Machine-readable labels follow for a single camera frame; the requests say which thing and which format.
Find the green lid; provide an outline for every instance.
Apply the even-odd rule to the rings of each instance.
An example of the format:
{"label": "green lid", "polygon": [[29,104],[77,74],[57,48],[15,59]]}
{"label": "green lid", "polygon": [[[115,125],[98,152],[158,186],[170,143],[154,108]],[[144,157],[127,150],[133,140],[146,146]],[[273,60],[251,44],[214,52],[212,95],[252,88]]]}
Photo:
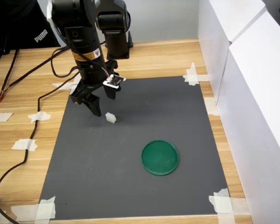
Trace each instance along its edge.
{"label": "green lid", "polygon": [[179,161],[176,148],[169,142],[155,140],[148,143],[141,154],[144,169],[156,176],[172,173]]}

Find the wooden table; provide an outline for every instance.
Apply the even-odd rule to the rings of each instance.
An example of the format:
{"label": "wooden table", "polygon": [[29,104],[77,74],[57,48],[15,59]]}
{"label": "wooden table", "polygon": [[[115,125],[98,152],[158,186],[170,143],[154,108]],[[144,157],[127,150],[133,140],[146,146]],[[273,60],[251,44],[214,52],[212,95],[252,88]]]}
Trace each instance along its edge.
{"label": "wooden table", "polygon": [[[14,70],[8,81],[21,75],[51,56],[53,49],[20,50]],[[14,51],[0,59],[0,89],[10,67]],[[118,60],[117,72],[126,78],[170,77],[186,74],[186,69],[194,62],[198,75],[207,74],[197,39],[136,43],[131,49],[129,60]],[[54,59],[58,74],[67,74],[75,65],[70,51]],[[8,122],[0,122],[0,177],[7,169],[24,158],[23,150],[12,150],[18,139],[30,137],[34,124],[28,115],[37,112],[39,96],[54,89],[52,83],[65,79],[52,74],[50,64],[46,64],[13,87],[0,103],[0,112],[13,112]],[[209,82],[200,83],[203,97],[213,97]],[[11,206],[37,204],[49,167],[50,159],[62,121],[69,90],[57,91],[41,101],[41,110],[51,114],[51,119],[41,121],[34,139],[38,148],[29,152],[28,161],[12,171],[0,185],[0,207],[15,218]],[[231,197],[244,198],[240,180],[232,159],[219,116],[209,115],[224,174]],[[250,216],[236,216],[237,223],[252,223]],[[67,223],[206,223],[217,224],[217,215],[186,217],[120,218],[102,220],[67,221]]]}

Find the white cardboard panel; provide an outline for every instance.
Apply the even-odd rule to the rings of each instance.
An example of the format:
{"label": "white cardboard panel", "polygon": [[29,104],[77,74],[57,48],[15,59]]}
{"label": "white cardboard panel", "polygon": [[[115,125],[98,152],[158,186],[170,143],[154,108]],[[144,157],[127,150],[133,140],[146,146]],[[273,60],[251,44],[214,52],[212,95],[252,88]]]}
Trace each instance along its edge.
{"label": "white cardboard panel", "polygon": [[231,42],[266,11],[262,0],[210,0],[210,3]]}
{"label": "white cardboard panel", "polygon": [[280,27],[268,13],[231,45],[218,109],[253,222],[280,224]]}
{"label": "white cardboard panel", "polygon": [[266,12],[230,51],[280,147],[280,26]]}
{"label": "white cardboard panel", "polygon": [[217,101],[229,41],[209,0],[199,1],[198,38],[211,88]]}

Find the black cable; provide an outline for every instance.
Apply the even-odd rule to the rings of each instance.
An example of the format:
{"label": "black cable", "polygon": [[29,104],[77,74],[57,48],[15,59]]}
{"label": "black cable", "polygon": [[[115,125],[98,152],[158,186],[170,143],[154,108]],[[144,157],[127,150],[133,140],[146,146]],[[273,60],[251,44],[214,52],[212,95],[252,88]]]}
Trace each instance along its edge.
{"label": "black cable", "polygon": [[[57,88],[55,88],[54,90],[40,96],[37,100],[37,112],[39,112],[41,110],[41,99],[50,95],[51,93],[59,90],[61,87],[63,87],[68,81],[74,79],[77,75],[79,74],[79,72],[77,72],[73,77],[67,79],[64,83],[62,83],[60,86],[58,86]],[[34,125],[34,129],[33,129],[33,132],[31,133],[31,136],[30,136],[30,139],[33,139],[34,135],[35,135],[35,132],[37,130],[37,124],[38,124],[38,120],[35,121],[35,125]],[[4,177],[10,172],[12,171],[13,169],[19,167],[20,165],[24,164],[26,161],[27,161],[27,158],[28,158],[28,149],[25,149],[25,158],[24,158],[24,161],[23,162],[20,162],[19,164],[13,166],[12,168],[10,168],[7,172],[5,172],[5,174],[3,174],[3,176],[0,178],[0,183],[2,182],[2,180],[4,179]],[[19,224],[18,222],[14,221],[11,217],[9,217],[7,214],[5,214],[3,212],[2,209],[0,209],[0,213],[1,215],[3,215],[8,221],[10,221],[11,223],[13,224]]]}
{"label": "black cable", "polygon": [[5,212],[0,208],[0,214],[3,215],[9,222],[13,224],[19,224],[18,222],[14,221],[11,217],[9,217]]}
{"label": "black cable", "polygon": [[14,86],[15,84],[19,83],[20,81],[22,81],[24,78],[26,78],[28,75],[30,75],[32,72],[38,70],[40,67],[44,66],[46,63],[48,63],[49,61],[53,60],[53,58],[59,56],[60,54],[62,54],[63,52],[69,50],[70,48],[68,46],[59,48],[59,52],[57,52],[56,54],[52,55],[52,57],[49,57],[47,60],[43,61],[42,63],[40,63],[39,65],[37,65],[35,68],[31,69],[29,72],[27,72],[26,74],[24,74],[23,76],[21,76],[20,78],[18,78],[17,80],[15,80],[13,83],[10,84],[10,86]]}
{"label": "black cable", "polygon": [[51,57],[51,68],[52,68],[52,72],[53,72],[54,76],[56,76],[56,77],[58,77],[58,78],[66,78],[66,77],[68,77],[74,70],[78,69],[77,66],[74,66],[74,67],[71,68],[70,72],[69,72],[68,74],[66,74],[66,75],[60,76],[60,75],[56,74],[55,69],[54,69],[54,66],[53,66],[53,56],[54,56],[55,52],[57,52],[57,51],[62,51],[62,50],[63,50],[63,48],[57,48],[56,50],[53,51],[52,57]]}
{"label": "black cable", "polygon": [[58,34],[58,36],[61,38],[61,40],[66,44],[66,46],[68,46],[72,52],[78,54],[79,56],[81,56],[83,59],[85,59],[87,62],[89,62],[90,65],[96,65],[96,66],[99,66],[105,73],[107,76],[109,76],[108,72],[97,62],[95,61],[92,61],[91,59],[89,59],[88,57],[86,57],[85,55],[81,54],[80,52],[78,52],[76,50],[75,47],[73,47],[71,44],[69,44],[66,39],[64,38],[64,36],[61,34],[59,28],[57,27],[57,25],[54,23],[54,27],[55,27],[55,30]]}
{"label": "black cable", "polygon": [[3,85],[2,85],[2,88],[1,88],[2,91],[4,91],[6,83],[8,81],[8,78],[9,78],[9,76],[11,74],[11,71],[13,70],[14,63],[15,63],[15,60],[16,60],[16,58],[18,56],[18,53],[19,53],[19,49],[15,50],[13,61],[11,62],[11,66],[10,66],[10,68],[8,70],[8,73],[7,73],[7,75],[6,75],[5,79],[4,79],[4,82],[3,82]]}

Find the white tape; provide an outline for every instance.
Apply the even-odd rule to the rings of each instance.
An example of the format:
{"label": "white tape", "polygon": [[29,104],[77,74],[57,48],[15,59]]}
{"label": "white tape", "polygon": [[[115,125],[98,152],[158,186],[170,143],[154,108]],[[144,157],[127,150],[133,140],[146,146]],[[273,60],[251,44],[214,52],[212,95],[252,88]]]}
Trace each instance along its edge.
{"label": "white tape", "polygon": [[46,112],[39,111],[36,114],[28,115],[28,117],[31,119],[31,123],[33,123],[36,120],[49,120],[51,115]]}
{"label": "white tape", "polygon": [[116,117],[114,114],[111,113],[106,113],[106,119],[107,121],[111,122],[111,123],[115,123],[116,122]]}
{"label": "white tape", "polygon": [[0,122],[8,121],[14,113],[0,113]]}
{"label": "white tape", "polygon": [[48,224],[55,218],[55,197],[41,200],[39,204],[12,206],[11,211],[17,216],[18,222],[35,221],[36,224]]}
{"label": "white tape", "polygon": [[218,213],[219,224],[236,224],[233,214]]}
{"label": "white tape", "polygon": [[250,211],[245,198],[231,198],[233,213],[235,215],[249,215]]}
{"label": "white tape", "polygon": [[198,75],[198,80],[200,82],[209,82],[210,78],[209,75]]}
{"label": "white tape", "polygon": [[28,149],[28,151],[34,152],[37,148],[37,145],[35,144],[35,140],[32,139],[20,139],[12,146],[11,149],[17,149],[17,150],[25,150]]}
{"label": "white tape", "polygon": [[[76,89],[76,87],[78,86],[79,82],[81,80],[81,75],[78,74],[75,78],[74,78],[74,82],[72,83],[66,83],[64,86],[62,86],[59,90],[70,90],[70,94],[72,94],[74,92],[74,90]],[[52,83],[52,85],[59,87],[62,83]]]}
{"label": "white tape", "polygon": [[[52,83],[52,85],[59,87],[62,85],[62,83]],[[70,90],[71,86],[73,85],[73,83],[66,83],[65,85],[63,85],[62,87],[60,87],[59,90]]]}
{"label": "white tape", "polygon": [[204,104],[206,107],[207,114],[212,114],[215,116],[219,116],[219,111],[216,106],[215,98],[205,97]]}
{"label": "white tape", "polygon": [[209,196],[216,213],[233,214],[230,197]]}
{"label": "white tape", "polygon": [[47,21],[52,22],[52,0],[48,0],[47,4]]}
{"label": "white tape", "polygon": [[235,224],[234,215],[250,214],[246,199],[229,197],[228,189],[214,192],[214,196],[209,196],[209,201],[218,214],[219,224]]}
{"label": "white tape", "polygon": [[35,217],[35,224],[48,224],[50,219],[55,218],[55,197],[49,200],[41,200]]}
{"label": "white tape", "polygon": [[195,63],[193,62],[190,69],[187,69],[187,74],[183,76],[185,82],[188,82],[189,85],[199,84],[198,76],[196,73]]}

